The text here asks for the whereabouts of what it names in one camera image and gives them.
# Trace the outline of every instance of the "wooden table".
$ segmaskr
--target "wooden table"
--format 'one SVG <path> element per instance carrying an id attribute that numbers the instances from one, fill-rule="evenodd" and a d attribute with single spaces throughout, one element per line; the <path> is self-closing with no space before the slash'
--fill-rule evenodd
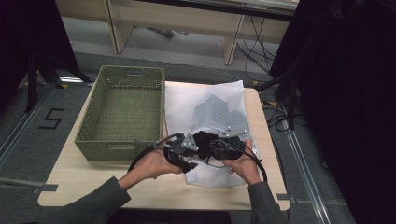
<path id="1" fill-rule="evenodd" d="M 166 82 L 168 85 L 193 85 Z M 130 161 L 87 161 L 74 143 L 79 124 L 86 110 L 85 102 L 64 148 L 56 161 L 47 184 L 58 185 L 56 191 L 41 192 L 38 203 L 42 206 L 64 206 L 92 192 L 111 176 L 122 177 Z M 258 93 L 245 89 L 245 107 L 251 134 L 262 157 L 271 191 L 281 210 L 288 210 L 289 201 L 279 201 L 277 194 L 286 194 L 271 136 L 262 111 Z M 132 200 L 123 207 L 145 209 L 195 209 L 195 210 L 250 210 L 248 185 L 206 189 L 186 185 L 183 175 L 163 175 L 148 179 L 128 191 Z"/>

